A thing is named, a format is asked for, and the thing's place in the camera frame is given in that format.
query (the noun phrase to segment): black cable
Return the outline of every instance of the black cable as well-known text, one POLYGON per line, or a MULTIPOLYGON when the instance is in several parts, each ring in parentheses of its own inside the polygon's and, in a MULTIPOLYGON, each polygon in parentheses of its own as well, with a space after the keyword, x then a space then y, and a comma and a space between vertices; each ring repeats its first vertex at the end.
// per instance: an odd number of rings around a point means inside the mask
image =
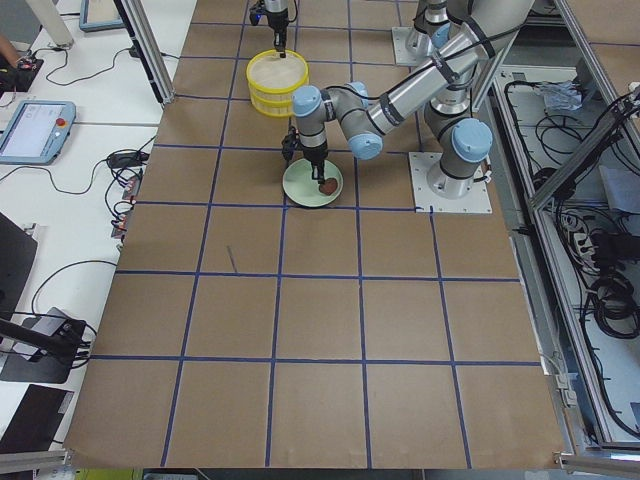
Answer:
POLYGON ((109 191, 115 185, 115 183, 118 180, 118 178, 119 178, 118 176, 114 176, 113 180, 111 180, 111 183, 109 183, 109 186, 105 190, 105 192, 104 192, 104 203, 107 206, 107 210, 109 210, 109 213, 111 214, 111 216, 119 221, 120 217, 116 214, 116 212, 113 211, 113 209, 111 208, 111 205, 109 204, 109 191))
POLYGON ((114 267, 117 267, 117 265, 113 262, 110 262, 108 260, 81 260, 79 262, 73 262, 73 263, 69 263, 68 265, 65 265, 64 267, 59 268, 58 270, 56 270, 55 272, 53 272, 51 275, 49 275, 44 282, 42 282, 40 284, 40 286, 36 289, 36 292, 33 294, 33 297, 31 297, 31 311, 35 312, 36 311, 36 299, 38 298, 38 295, 40 295, 40 292, 42 291, 42 289, 45 287, 45 285, 47 283, 49 283, 51 281, 52 278, 54 278, 56 275, 58 275, 59 273, 71 268, 71 267, 75 267, 77 265, 84 265, 87 263, 103 263, 106 265, 112 265, 114 267))
POLYGON ((471 73, 471 81, 469 82, 469 117, 473 118, 473 79, 478 71, 478 64, 473 66, 473 72, 471 73))
POLYGON ((569 241, 565 235, 565 231, 563 230, 563 226, 562 226, 563 205, 564 205, 564 200, 557 201, 556 210, 555 210, 555 220, 553 223, 556 228, 556 232, 558 233, 558 238, 560 239, 560 243, 562 244, 562 247, 565 253, 567 254, 567 257, 569 258, 569 262, 571 263, 571 266, 576 271, 577 277, 579 279, 579 283, 581 283, 586 290, 589 288, 589 283, 584 278, 584 274, 586 273, 587 275, 590 275, 590 273, 585 272, 584 266, 576 260, 576 256, 573 255, 573 251, 571 250, 571 246, 569 245, 569 241))
POLYGON ((585 345, 587 346, 587 351, 589 352, 591 362, 593 363, 596 370, 598 388, 600 390, 600 394, 602 395, 602 399, 604 400, 604 404, 607 409, 607 412, 609 413, 609 416, 611 416, 613 421, 616 423, 616 425, 618 425, 622 430, 624 430, 629 435, 635 438, 640 438, 640 432, 638 432, 637 430, 634 430, 629 425, 624 423, 624 421, 618 416, 618 412, 616 411, 616 409, 613 408, 613 404, 611 403, 611 399, 609 398, 609 392, 607 391, 607 387, 605 385, 605 380, 603 375, 604 370, 602 368, 602 363, 600 363, 600 359, 595 353, 595 349, 593 348, 593 344, 591 343, 591 338, 589 337, 589 332, 587 331, 586 316, 587 316, 587 311, 586 309, 583 308, 580 315, 580 327, 582 330, 582 336, 584 338, 585 345))
POLYGON ((513 102, 511 101, 511 97, 510 97, 511 87, 516 85, 524 85, 524 86, 533 88, 534 86, 538 86, 540 84, 514 80, 512 82, 507 83, 504 86, 504 96, 507 101, 507 107, 509 108, 509 113, 511 114, 511 118, 513 120, 513 126, 515 128, 516 135, 518 136, 518 140, 520 141, 522 151, 524 152, 524 155, 527 159, 527 170, 529 173, 529 177, 533 179, 535 175, 533 171, 533 165, 538 167, 538 170, 542 170, 542 165, 540 165, 540 163, 538 163, 538 161, 535 158, 533 158, 533 155, 531 155, 531 152, 529 151, 529 147, 527 146, 527 141, 525 140, 524 135, 522 134, 522 130, 520 130, 520 124, 518 123, 518 113, 516 112, 516 109, 513 106, 513 102))
POLYGON ((361 93, 356 92, 354 88, 347 87, 345 85, 329 85, 325 88, 325 90, 345 90, 349 93, 353 93, 356 97, 362 98, 363 100, 371 100, 374 102, 380 100, 380 97, 367 97, 365 95, 362 95, 361 93))
POLYGON ((551 145, 549 145, 548 143, 546 143, 544 140, 544 137, 548 132, 559 130, 560 132, 564 133, 565 135, 575 140, 578 140, 580 142, 583 140, 582 135, 580 135, 580 133, 575 128, 567 125, 566 122, 568 119, 578 122, 578 119, 571 117, 569 115, 545 115, 540 119, 540 121, 538 121, 538 123, 535 126, 536 138, 540 142, 540 145, 542 146, 542 150, 547 155, 547 157, 549 157, 549 159, 556 165, 562 165, 562 162, 557 160, 550 152, 558 153, 560 155, 570 155, 573 152, 558 150, 552 147, 551 145), (562 125, 557 124, 554 120, 555 118, 562 118, 562 125), (551 125, 542 125, 545 121, 551 123, 551 125))
POLYGON ((631 173, 633 173, 636 176, 640 176, 640 169, 635 165, 633 165, 633 163, 631 162, 631 159, 629 159, 629 157, 627 157, 627 155, 622 151, 622 148, 620 148, 619 142, 614 142, 611 145, 611 151, 613 152, 613 155, 616 157, 616 159, 620 163, 622 163, 625 167, 627 167, 627 169, 629 169, 631 173))
MULTIPOLYGON (((505 94, 505 98, 507 100, 507 105, 509 107, 509 111, 511 113, 511 116, 513 117, 514 127, 516 129, 516 133, 517 133, 517 135, 519 137, 520 143, 522 144, 522 148, 524 150, 525 156, 527 157, 528 167, 529 167, 529 174, 530 174, 531 177, 533 177, 532 163, 535 163, 535 165, 538 166, 538 168, 541 168, 541 166, 540 166, 540 164, 538 162, 535 161, 535 159, 533 159, 533 156, 531 155, 531 153, 529 152, 529 150, 528 150, 528 148, 526 146, 526 141, 524 140, 524 136, 522 135, 522 132, 520 131, 520 127, 519 127, 519 124, 518 124, 518 121, 517 121, 517 114, 515 112, 515 108, 513 106, 513 103, 511 102, 511 99, 509 97, 509 93, 510 93, 511 87, 513 87, 515 85, 523 85, 523 86, 528 86, 528 87, 531 87, 531 88, 535 88, 535 87, 537 87, 537 86, 539 86, 541 84, 542 83, 539 83, 539 82, 526 82, 526 81, 521 81, 521 80, 514 80, 512 82, 507 83, 505 85, 505 88, 504 88, 504 94, 505 94)), ((598 125, 600 124, 602 119, 607 115, 607 113, 609 113, 610 111, 618 108, 620 106, 620 104, 622 104, 631 95, 632 95, 632 93, 628 93, 626 95, 622 95, 622 96, 616 98, 609 105, 607 105, 607 107, 604 109, 604 111, 596 119, 593 127, 589 130, 587 135, 582 140, 588 138, 589 135, 591 135, 596 130, 596 128, 598 127, 598 125)), ((619 141, 622 138, 622 135, 619 133, 619 129, 620 128, 625 128, 624 122, 628 118, 630 118, 631 115, 633 115, 638 110, 640 110, 640 107, 625 108, 622 112, 618 112, 618 116, 616 118, 616 121, 612 125, 611 131, 609 132, 609 134, 602 141, 600 141, 595 146, 595 148, 593 149, 593 152, 595 153, 596 162, 593 162, 593 164, 590 165, 589 172, 593 170, 595 164, 597 163, 597 160, 600 159, 600 156, 602 155, 602 153, 606 149, 611 147, 613 144, 615 144, 617 141, 619 141)), ((571 128, 571 127, 562 127, 562 126, 559 126, 559 127, 565 128, 565 129, 570 129, 571 128)), ((581 136, 578 134, 577 131, 574 131, 572 136, 574 136, 574 138, 576 138, 576 136, 581 138, 581 136)), ((545 153, 548 154, 546 148, 547 148, 546 144, 543 144, 543 149, 545 149, 545 153)), ((586 177, 586 175, 583 175, 582 178, 580 179, 580 181, 584 180, 585 177, 586 177)))
POLYGON ((138 152, 142 151, 142 149, 143 149, 144 147, 146 147, 147 145, 149 145, 151 142, 153 142, 153 141, 155 140, 155 138, 156 138, 156 137, 157 137, 157 135, 154 135, 154 136, 153 136, 153 137, 151 137, 149 140, 147 140, 146 142, 144 142, 144 143, 142 144, 142 146, 141 146, 140 148, 138 148, 138 150, 137 150, 137 151, 138 151, 138 152))
POLYGON ((299 13, 298 0, 293 0, 293 6, 296 9, 296 14, 293 16, 293 19, 289 20, 289 23, 293 23, 298 19, 298 13, 299 13))
POLYGON ((616 220, 606 210, 603 210, 597 207, 591 207, 589 205, 579 205, 576 207, 572 207, 572 210, 584 210, 587 212, 598 214, 604 219, 606 219, 608 222, 610 222, 614 228, 616 229, 618 228, 618 222, 616 222, 616 220))
POLYGON ((89 360, 91 360, 91 357, 87 358, 84 362, 78 364, 78 365, 74 365, 73 367, 70 368, 70 370, 76 370, 78 368, 82 368, 84 367, 87 363, 89 363, 89 360))
POLYGON ((420 17, 424 17, 424 14, 427 13, 427 10, 429 10, 429 4, 425 5, 425 7, 421 11, 417 12, 416 16, 413 17, 413 20, 411 20, 411 21, 415 22, 420 17))
POLYGON ((3 175, 2 177, 0 177, 0 182, 2 182, 3 180, 5 180, 7 177, 13 175, 15 172, 17 172, 18 170, 25 170, 25 169, 30 169, 30 170, 42 170, 43 172, 46 172, 46 174, 49 176, 49 180, 51 181, 51 185, 53 186, 53 189, 56 192, 59 193, 64 193, 66 195, 84 195, 85 193, 87 193, 89 190, 91 190, 91 187, 93 186, 93 182, 95 181, 95 173, 96 170, 98 168, 98 166, 103 163, 106 162, 106 159, 100 160, 99 162, 97 162, 94 166, 93 169, 91 170, 91 179, 89 180, 89 185, 79 191, 79 192, 71 192, 69 190, 63 190, 61 188, 59 188, 56 185, 55 180, 53 179, 53 174, 51 173, 51 171, 48 168, 45 167, 38 167, 38 166, 34 166, 34 165, 21 165, 20 167, 16 167, 13 170, 11 170, 9 173, 3 175))
POLYGON ((59 70, 62 70, 63 68, 65 68, 68 63, 69 63, 69 52, 66 49, 60 49, 58 51, 62 51, 64 52, 64 63, 62 65, 60 65, 59 67, 54 68, 53 70, 51 70, 44 78, 53 83, 54 85, 58 85, 60 87, 67 87, 69 85, 73 85, 74 83, 83 81, 83 80, 89 80, 91 78, 95 78, 98 75, 108 72, 109 70, 113 70, 116 67, 116 58, 118 57, 118 55, 120 55, 122 52, 126 52, 128 51, 128 48, 123 48, 121 50, 118 50, 114 55, 113 55, 113 59, 111 60, 111 66, 103 68, 102 70, 97 71, 96 73, 92 73, 91 75, 87 75, 86 77, 80 77, 80 78, 76 78, 75 80, 71 80, 70 82, 56 82, 55 80, 51 80, 51 75, 53 75, 54 73, 56 73, 59 70))
POLYGON ((91 330, 93 332, 93 334, 95 336, 98 336, 98 332, 96 331, 95 328, 93 328, 91 325, 89 325, 88 323, 85 325, 89 330, 91 330))
MULTIPOLYGON (((622 130, 624 130, 624 133, 627 135, 627 138, 631 138, 631 134, 629 134, 629 130, 627 129, 627 126, 623 123, 622 124, 622 130)), ((636 147, 636 144, 634 142, 629 142, 631 144, 631 148, 633 148, 633 151, 636 154, 636 158, 640 159, 640 150, 638 150, 638 147, 636 147)))
POLYGON ((113 211, 114 211, 116 214, 120 215, 120 216, 122 216, 122 215, 125 215, 125 214, 129 213, 129 212, 131 211, 131 208, 133 208, 133 203, 131 203, 131 202, 130 202, 130 201, 128 201, 128 200, 120 200, 119 202, 117 202, 117 203, 115 203, 115 204, 113 205, 113 211), (126 210, 126 211, 118 210, 118 208, 117 208, 117 207, 118 207, 118 205, 127 205, 127 206, 129 206, 129 210, 126 210))
POLYGON ((39 48, 37 49, 35 52, 29 51, 27 52, 27 55, 33 58, 36 58, 36 55, 38 55, 38 53, 40 52, 63 52, 65 50, 68 50, 67 48, 62 48, 62 47, 43 47, 43 48, 39 48))
POLYGON ((536 10, 534 10, 532 8, 531 11, 529 12, 529 16, 531 16, 531 17, 543 17, 543 18, 562 18, 562 15, 551 13, 554 10, 557 10, 557 8, 556 7, 552 7, 549 10, 549 13, 540 13, 540 12, 538 12, 538 11, 536 11, 536 10))
MULTIPOLYGON (((498 33, 496 35, 492 35, 490 37, 486 37, 483 38, 482 40, 478 40, 476 42, 473 42, 471 45, 462 48, 460 50, 458 50, 457 52, 454 52, 450 55, 447 55, 446 57, 443 57, 442 60, 447 62, 449 60, 451 60, 452 58, 456 58, 459 57, 460 55, 462 55, 463 53, 468 52, 469 50, 473 50, 474 48, 476 48, 479 45, 485 45, 487 43, 491 43, 494 40, 498 40, 499 38, 502 37, 506 37, 508 35, 511 35, 512 33, 517 32, 518 30, 520 30, 522 28, 524 24, 520 24, 517 27, 511 28, 509 30, 506 30, 502 33, 498 33)), ((392 92, 394 92, 396 89, 400 88, 401 86, 403 86, 405 83, 410 82, 411 80, 413 80, 415 77, 422 75, 424 72, 426 72, 427 70, 430 70, 431 68, 433 68, 435 66, 435 64, 433 62, 429 62, 427 65, 424 65, 423 67, 418 68, 417 70, 414 70, 413 72, 411 72, 411 74, 409 74, 406 78, 402 79, 399 83, 397 83, 396 85, 394 85, 393 87, 391 87, 388 91, 387 94, 391 94, 392 92)))
POLYGON ((36 353, 19 353, 19 352, 12 352, 11 350, 0 350, 0 355, 20 355, 21 357, 29 357, 29 358, 42 356, 42 354, 39 353, 39 352, 36 352, 36 353))
POLYGON ((65 315, 56 315, 53 313, 36 313, 36 312, 22 312, 22 311, 18 311, 18 310, 6 310, 3 312, 0 312, 3 315, 33 315, 35 317, 49 317, 49 318, 61 318, 62 320, 77 320, 76 318, 71 318, 69 316, 65 316, 65 315))
POLYGON ((13 102, 15 102, 16 101, 16 94, 17 94, 16 87, 13 87, 13 90, 11 92, 11 99, 7 103, 3 103, 2 105, 0 105, 0 108, 7 108, 9 105, 11 105, 13 102))

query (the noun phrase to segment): blue tape grid line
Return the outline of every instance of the blue tape grid line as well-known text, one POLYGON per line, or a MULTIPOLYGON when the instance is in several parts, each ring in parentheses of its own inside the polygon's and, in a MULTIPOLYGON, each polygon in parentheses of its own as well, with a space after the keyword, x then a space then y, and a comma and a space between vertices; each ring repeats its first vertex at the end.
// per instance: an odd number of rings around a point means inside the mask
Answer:
MULTIPOLYGON (((249 60, 251 60, 251 58, 249 57, 225 57, 222 55, 183 55, 180 57, 180 59, 189 59, 189 60, 239 60, 239 61, 245 61, 248 62, 249 60)), ((309 64, 313 64, 313 63, 318 63, 318 64, 337 64, 337 65, 348 65, 351 62, 347 62, 346 60, 311 60, 311 59, 305 59, 307 63, 309 64)), ((372 67, 395 67, 396 65, 393 63, 383 63, 383 62, 353 62, 356 65, 370 65, 372 67)), ((205 97, 205 98, 222 98, 222 97, 205 97)))
MULTIPOLYGON (((301 2, 297 5, 298 11, 296 15, 296 23, 294 27, 293 45, 294 50, 297 50, 298 46, 298 32, 299 32, 299 19, 300 11, 302 8, 301 2)), ((278 325, 280 322, 280 301, 282 298, 282 269, 284 265, 284 247, 285 247, 285 232, 287 225, 287 196, 282 193, 282 204, 279 206, 282 208, 282 216, 280 220, 280 245, 278 251, 278 275, 276 283, 276 299, 275 299, 275 312, 273 317, 273 336, 271 344, 271 358, 270 358, 270 370, 269 370, 269 403, 267 405, 267 432, 265 442, 265 455, 264 466, 271 466, 271 440, 273 437, 273 403, 274 403, 274 391, 276 382, 276 361, 278 357, 278 325)))
MULTIPOLYGON (((249 150, 249 151, 259 151, 259 152, 281 152, 282 148, 276 148, 276 147, 237 147, 234 145, 185 145, 185 144, 174 144, 174 143, 154 143, 153 144, 154 148, 158 147, 158 148, 201 148, 201 149, 211 149, 211 150, 216 150, 216 149, 221 149, 221 150, 249 150)), ((340 149, 340 148, 332 148, 331 149, 332 152, 335 153, 351 153, 350 150, 344 150, 344 149, 340 149)), ((400 152, 400 151, 394 151, 394 150, 390 150, 387 152, 384 152, 388 155, 407 155, 407 152, 400 152)))
POLYGON ((453 341, 451 338, 451 326, 449 324, 449 314, 447 311, 447 299, 444 291, 444 281, 442 279, 442 265, 440 263, 440 250, 438 248, 438 236, 436 234, 436 224, 433 214, 433 208, 429 213, 429 223, 431 224, 431 234, 433 235, 433 251, 436 259, 436 270, 438 272, 438 284, 440 286, 440 298, 442 300, 442 314, 444 317, 445 330, 447 334, 447 344, 449 347, 449 356, 451 358, 451 373, 453 375, 453 388, 456 394, 456 405, 458 408, 458 417, 460 419, 460 433, 462 434, 462 444, 464 447, 464 456, 467 462, 467 468, 473 468, 471 463, 471 452, 469 450, 469 440, 467 438, 467 428, 464 423, 464 411, 462 408, 462 396, 460 394, 460 384, 458 382, 458 372, 456 370, 456 362, 453 351, 453 341))
POLYGON ((314 275, 302 273, 251 273, 251 272, 192 272, 176 270, 116 270, 118 275, 198 275, 200 277, 240 277, 240 278, 301 278, 315 280, 363 280, 392 282, 476 282, 476 283, 520 283, 517 278, 482 277, 393 277, 376 275, 314 275))
MULTIPOLYGON (((249 0, 246 0, 245 2, 245 10, 244 10, 244 16, 243 18, 246 18, 247 16, 247 12, 249 10, 249 0)), ((244 35, 244 25, 242 26, 241 30, 240 30, 240 38, 238 40, 238 50, 237 50, 237 56, 240 55, 240 47, 242 46, 242 37, 244 35)), ((224 114, 224 122, 222 124, 222 131, 220 133, 220 145, 222 145, 224 143, 224 135, 225 135, 225 131, 227 128, 227 123, 228 123, 228 119, 229 119, 229 110, 231 108, 231 97, 233 95, 233 87, 235 85, 235 79, 236 79, 236 73, 238 70, 238 60, 235 60, 235 64, 234 64, 234 68, 233 68, 233 74, 231 76, 231 85, 229 86, 229 96, 227 98, 227 105, 225 108, 225 114, 224 114)), ((216 187, 216 180, 218 177, 218 170, 220 167, 220 156, 222 155, 222 149, 218 149, 218 158, 217 158, 217 162, 216 162, 216 168, 213 174, 213 181, 211 182, 211 190, 209 192, 209 203, 213 203, 213 194, 215 192, 215 187, 216 187)), ((182 338, 182 347, 181 347, 181 357, 185 356, 186 354, 186 350, 187 350, 187 342, 189 339, 189 329, 191 327, 191 320, 192 320, 192 316, 193 316, 193 309, 195 306, 195 300, 196 300, 196 294, 197 294, 197 290, 198 290, 198 281, 199 281, 199 273, 200 273, 200 268, 202 266, 202 259, 204 258, 204 251, 205 251, 205 246, 207 243, 207 232, 209 230, 209 222, 211 221, 211 211, 212 211, 212 207, 208 206, 207 207, 207 217, 205 220, 205 224, 204 224, 204 228, 203 228, 203 232, 202 232, 202 240, 200 243, 200 252, 198 254, 198 263, 197 263, 197 267, 196 267, 196 272, 194 275, 194 281, 193 281, 193 289, 191 291, 191 300, 189 302, 189 310, 187 313, 187 321, 185 324, 185 329, 184 329, 184 334, 183 334, 183 338, 182 338)), ((178 361, 178 371, 176 374, 176 382, 175 382, 175 386, 174 386, 174 390, 173 390, 173 398, 171 401, 171 410, 169 412, 169 420, 167 423, 167 431, 166 431, 166 435, 165 435, 165 441, 164 441, 164 448, 162 451, 162 459, 160 461, 160 465, 162 467, 164 467, 166 465, 167 462, 167 456, 169 454, 169 445, 171 443, 171 434, 172 434, 172 430, 173 430, 173 421, 175 418, 175 414, 176 414, 176 407, 177 407, 177 403, 178 403, 178 394, 180 391, 180 382, 182 380, 182 370, 184 367, 184 360, 179 360, 178 361)))
MULTIPOLYGON (((353 82, 353 36, 351 24, 351 2, 347 2, 347 25, 349 38, 349 81, 353 82)), ((362 400, 364 413, 364 440, 365 453, 367 458, 367 468, 373 468, 373 460, 371 454, 371 428, 369 422, 369 387, 367 383, 367 345, 365 333, 365 315, 364 315, 364 293, 362 282, 362 230, 360 228, 360 184, 358 182, 358 161, 353 159, 354 181, 355 181, 355 197, 356 197, 356 249, 358 256, 358 303, 360 312, 360 349, 362 352, 362 400)))
MULTIPOLYGON (((308 210, 307 207, 300 207, 298 205, 276 205, 276 204, 250 204, 250 203, 221 203, 221 202, 181 202, 181 201, 162 201, 162 200, 139 200, 136 205, 164 205, 164 206, 182 206, 182 207, 226 207, 226 208, 271 208, 271 209, 301 209, 308 210)), ((411 207, 357 207, 349 205, 327 205, 324 207, 327 210, 366 210, 371 212, 415 212, 415 208, 411 207)))
POLYGON ((424 365, 455 367, 540 367, 540 362, 518 361, 474 361, 474 360, 405 360, 405 359, 358 359, 358 358, 271 358, 271 357, 216 357, 202 355, 91 355, 91 360, 150 361, 150 362, 202 362, 202 363, 284 363, 323 365, 424 365))

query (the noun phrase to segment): yellow basket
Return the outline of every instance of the yellow basket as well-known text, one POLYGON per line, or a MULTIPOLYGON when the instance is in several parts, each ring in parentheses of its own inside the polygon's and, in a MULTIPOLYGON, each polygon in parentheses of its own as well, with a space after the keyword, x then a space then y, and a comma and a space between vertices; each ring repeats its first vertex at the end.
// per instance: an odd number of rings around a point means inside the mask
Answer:
POLYGON ((296 52, 287 50, 282 59, 275 50, 267 50, 247 65, 247 81, 256 110, 269 117, 290 117, 293 92, 309 83, 309 66, 296 52))

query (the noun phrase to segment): overhead robot arm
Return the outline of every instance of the overhead robot arm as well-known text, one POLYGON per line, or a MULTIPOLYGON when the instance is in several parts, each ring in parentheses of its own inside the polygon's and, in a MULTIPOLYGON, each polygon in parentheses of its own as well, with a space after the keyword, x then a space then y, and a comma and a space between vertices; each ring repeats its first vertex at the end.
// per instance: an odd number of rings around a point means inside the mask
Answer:
POLYGON ((407 36, 406 48, 416 58, 424 59, 440 48, 447 40, 448 33, 446 0, 420 0, 413 29, 407 36))
POLYGON ((286 56, 287 27, 289 26, 289 1, 288 0, 258 0, 249 9, 249 20, 254 27, 260 22, 262 16, 267 17, 267 23, 273 30, 273 47, 280 56, 286 56))
MULTIPOLYGON (((313 166, 314 180, 325 183, 326 122, 338 120, 354 156, 367 160, 382 151, 386 134, 424 106, 425 121, 444 150, 440 162, 429 172, 432 188, 445 198, 464 195, 493 141, 485 124, 467 118, 474 67, 509 45, 532 3, 533 0, 449 0, 449 40, 379 98, 369 98, 359 82, 322 90, 314 86, 296 90, 293 109, 298 142, 313 166)), ((428 13, 428 7, 434 4, 421 1, 419 5, 426 6, 428 13)))

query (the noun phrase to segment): black monitor stand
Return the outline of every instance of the black monitor stand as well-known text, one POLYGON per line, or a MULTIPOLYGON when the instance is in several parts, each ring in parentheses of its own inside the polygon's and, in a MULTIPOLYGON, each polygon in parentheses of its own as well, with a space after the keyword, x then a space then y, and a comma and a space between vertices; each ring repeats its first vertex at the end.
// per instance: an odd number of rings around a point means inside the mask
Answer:
POLYGON ((53 335, 30 330, 39 318, 26 318, 22 326, 0 320, 0 335, 38 347, 30 359, 12 352, 0 372, 5 382, 65 383, 82 342, 86 322, 67 318, 53 335))

